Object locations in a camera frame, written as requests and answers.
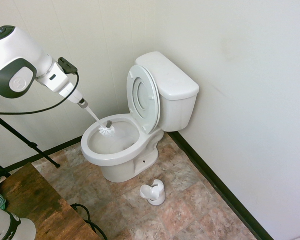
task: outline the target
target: white toilet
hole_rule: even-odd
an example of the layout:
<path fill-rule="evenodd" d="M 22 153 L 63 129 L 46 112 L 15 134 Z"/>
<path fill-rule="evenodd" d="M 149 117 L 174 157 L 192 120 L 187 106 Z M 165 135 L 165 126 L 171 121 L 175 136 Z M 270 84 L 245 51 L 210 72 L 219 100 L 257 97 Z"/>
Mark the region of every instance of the white toilet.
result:
<path fill-rule="evenodd" d="M 111 182 L 134 178 L 157 161 L 164 131 L 187 127 L 198 92 L 199 86 L 160 52 L 139 57 L 127 78 L 130 114 L 101 120 L 113 122 L 113 137 L 102 136 L 97 122 L 89 127 L 81 140 L 84 157 L 101 166 Z"/>

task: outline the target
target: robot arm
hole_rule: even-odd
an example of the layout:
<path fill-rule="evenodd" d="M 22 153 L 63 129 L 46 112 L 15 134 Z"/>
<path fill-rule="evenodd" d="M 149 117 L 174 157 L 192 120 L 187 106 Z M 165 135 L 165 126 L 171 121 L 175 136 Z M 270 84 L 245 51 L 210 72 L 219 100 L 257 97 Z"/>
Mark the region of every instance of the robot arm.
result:
<path fill-rule="evenodd" d="M 26 32 L 14 26 L 0 27 L 0 96 L 22 97 L 34 80 L 64 98 L 74 89 L 58 63 Z M 85 102 L 78 90 L 68 100 Z"/>

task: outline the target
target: baseboard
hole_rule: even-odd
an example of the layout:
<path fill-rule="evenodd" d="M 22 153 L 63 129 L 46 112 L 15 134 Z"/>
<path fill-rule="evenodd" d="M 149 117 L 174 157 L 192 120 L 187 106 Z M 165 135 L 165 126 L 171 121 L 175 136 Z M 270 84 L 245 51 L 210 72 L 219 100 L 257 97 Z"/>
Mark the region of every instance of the baseboard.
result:
<path fill-rule="evenodd" d="M 67 142 L 65 142 L 65 143 L 63 143 L 63 144 L 61 144 L 59 146 L 55 146 L 55 147 L 53 147 L 53 148 L 51 148 L 51 149 L 49 149 L 47 151 L 44 151 L 44 153 L 46 155 L 48 155 L 48 156 L 51 155 L 51 154 L 55 154 L 55 153 L 57 153 L 57 152 L 59 152 L 59 151 L 61 151 L 63 149 L 66 149 L 66 148 L 68 148 L 68 147 L 70 147 L 70 146 L 72 146 L 74 144 L 80 143 L 81 142 L 81 138 L 82 138 L 82 136 L 77 137 L 77 138 L 75 138 L 73 140 L 67 141 Z M 15 164 L 11 165 L 11 166 L 8 166 L 8 167 L 5 168 L 5 170 L 8 171 L 8 172 L 11 172 L 13 170 L 16 170 L 18 168 L 23 167 L 27 163 L 33 163 L 33 162 L 38 161 L 38 160 L 40 160 L 42 158 L 43 158 L 42 155 L 37 154 L 37 155 L 29 157 L 29 158 L 27 158 L 25 160 L 17 162 Z"/>
<path fill-rule="evenodd" d="M 274 240 L 269 233 L 260 225 L 260 223 L 251 215 L 245 206 L 236 198 L 230 189 L 221 181 L 215 172 L 207 163 L 196 153 L 196 151 L 187 143 L 179 132 L 169 132 L 170 137 L 189 157 L 195 167 L 210 182 L 218 194 L 225 200 L 229 207 L 247 226 L 258 240 Z"/>

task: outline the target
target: toilet tank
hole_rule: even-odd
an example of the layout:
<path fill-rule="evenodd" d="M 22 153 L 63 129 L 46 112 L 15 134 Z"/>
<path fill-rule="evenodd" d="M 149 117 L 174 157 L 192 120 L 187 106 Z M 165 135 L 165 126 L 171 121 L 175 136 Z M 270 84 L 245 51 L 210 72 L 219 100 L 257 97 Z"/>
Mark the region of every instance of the toilet tank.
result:
<path fill-rule="evenodd" d="M 147 53 L 135 61 L 152 75 L 160 95 L 158 126 L 176 132 L 188 126 L 199 85 L 160 52 Z"/>

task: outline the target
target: toilet brush holder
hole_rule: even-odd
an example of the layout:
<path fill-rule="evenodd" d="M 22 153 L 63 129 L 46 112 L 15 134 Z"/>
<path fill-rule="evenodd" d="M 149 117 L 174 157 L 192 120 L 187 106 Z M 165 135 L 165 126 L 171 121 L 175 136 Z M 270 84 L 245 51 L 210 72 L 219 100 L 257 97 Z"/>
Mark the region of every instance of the toilet brush holder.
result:
<path fill-rule="evenodd" d="M 151 205 L 159 206 L 166 200 L 166 192 L 164 183 L 160 180 L 154 180 L 151 186 L 142 185 L 140 196 L 147 199 Z"/>

